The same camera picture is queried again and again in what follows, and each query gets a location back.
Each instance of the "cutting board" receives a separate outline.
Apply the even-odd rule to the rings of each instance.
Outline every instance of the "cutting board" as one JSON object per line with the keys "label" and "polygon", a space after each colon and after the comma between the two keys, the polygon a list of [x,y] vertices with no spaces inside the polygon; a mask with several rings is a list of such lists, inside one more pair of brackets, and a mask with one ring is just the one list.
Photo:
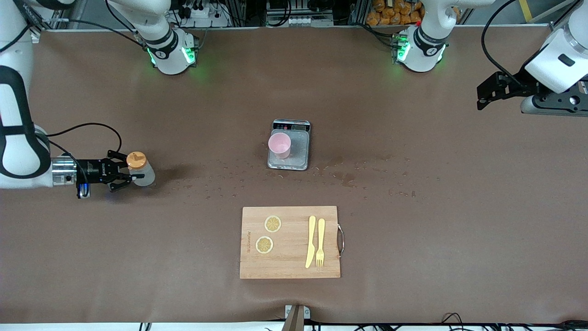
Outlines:
{"label": "cutting board", "polygon": [[[278,216],[282,227],[274,233],[265,229],[269,216]],[[314,235],[315,256],[307,269],[308,218],[316,216]],[[323,251],[325,261],[322,267],[315,262],[319,248],[319,219],[325,219]],[[298,278],[339,278],[339,249],[337,246],[337,207],[244,207],[241,228],[241,279],[298,279]],[[273,241],[270,252],[262,254],[256,249],[260,237],[268,236]]]}

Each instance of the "plastic cup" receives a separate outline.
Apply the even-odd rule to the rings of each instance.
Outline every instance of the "plastic cup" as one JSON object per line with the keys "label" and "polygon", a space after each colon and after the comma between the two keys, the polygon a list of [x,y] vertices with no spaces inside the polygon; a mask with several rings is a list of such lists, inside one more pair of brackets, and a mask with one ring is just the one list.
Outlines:
{"label": "plastic cup", "polygon": [[277,158],[286,158],[290,156],[291,146],[292,141],[290,140],[290,136],[283,132],[274,133],[269,137],[269,150],[271,150]]}

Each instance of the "plastic fork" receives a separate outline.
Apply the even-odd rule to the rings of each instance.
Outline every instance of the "plastic fork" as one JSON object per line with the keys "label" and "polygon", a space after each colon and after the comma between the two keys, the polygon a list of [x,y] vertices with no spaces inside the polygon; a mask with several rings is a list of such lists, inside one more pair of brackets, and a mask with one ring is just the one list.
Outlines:
{"label": "plastic fork", "polygon": [[325,219],[319,220],[319,250],[316,251],[316,266],[322,267],[325,262],[325,252],[323,251],[323,239],[325,238]]}

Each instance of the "robotic arm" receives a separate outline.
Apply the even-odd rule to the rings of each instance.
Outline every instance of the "robotic arm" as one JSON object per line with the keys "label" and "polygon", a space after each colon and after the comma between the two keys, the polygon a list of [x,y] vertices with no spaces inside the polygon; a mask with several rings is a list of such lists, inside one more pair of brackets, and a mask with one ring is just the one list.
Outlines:
{"label": "robotic arm", "polygon": [[395,41],[395,59],[416,72],[426,72],[441,61],[451,30],[457,22],[454,6],[478,8],[495,0],[422,0],[425,17],[420,26],[411,26],[399,33]]}
{"label": "robotic arm", "polygon": [[[74,1],[36,0],[29,4],[64,9]],[[143,5],[139,0],[117,2],[129,3],[131,9],[121,7],[121,11],[125,11],[139,33],[146,36],[150,52],[160,60],[154,62],[162,72],[179,73],[188,67],[190,59],[183,55],[183,46],[189,46],[191,35],[172,31],[163,14],[161,17],[156,14],[165,12],[169,0],[158,1],[158,6]],[[32,43],[31,35],[27,33],[30,25],[21,15],[27,7],[17,6],[17,3],[24,4],[16,0],[0,0],[0,188],[76,184],[78,198],[87,198],[90,184],[106,184],[115,191],[133,180],[144,178],[144,174],[122,173],[121,169],[127,168],[127,155],[115,151],[108,151],[107,158],[100,160],[77,160],[68,153],[50,158],[47,134],[33,123],[29,111]]]}
{"label": "robotic arm", "polygon": [[525,97],[525,114],[588,116],[588,1],[555,29],[514,75],[495,72],[477,88],[478,110]]}

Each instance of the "brown table mat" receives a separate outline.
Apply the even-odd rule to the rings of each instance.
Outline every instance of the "brown table mat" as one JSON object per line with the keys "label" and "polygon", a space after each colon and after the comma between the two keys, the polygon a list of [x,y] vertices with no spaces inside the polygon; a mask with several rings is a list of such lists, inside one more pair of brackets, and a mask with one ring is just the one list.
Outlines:
{"label": "brown table mat", "polygon": [[[522,99],[476,111],[495,71],[480,32],[456,28],[415,74],[361,29],[211,31],[174,77],[117,35],[44,33],[34,121],[116,127],[158,188],[0,191],[0,322],[265,320],[295,303],[340,323],[588,319],[586,120],[522,115]],[[547,33],[493,28],[488,46],[514,72]],[[266,168],[275,118],[312,122],[308,171]],[[55,141],[116,147],[103,128]],[[342,277],[240,280],[241,208],[291,205],[339,206]]]}

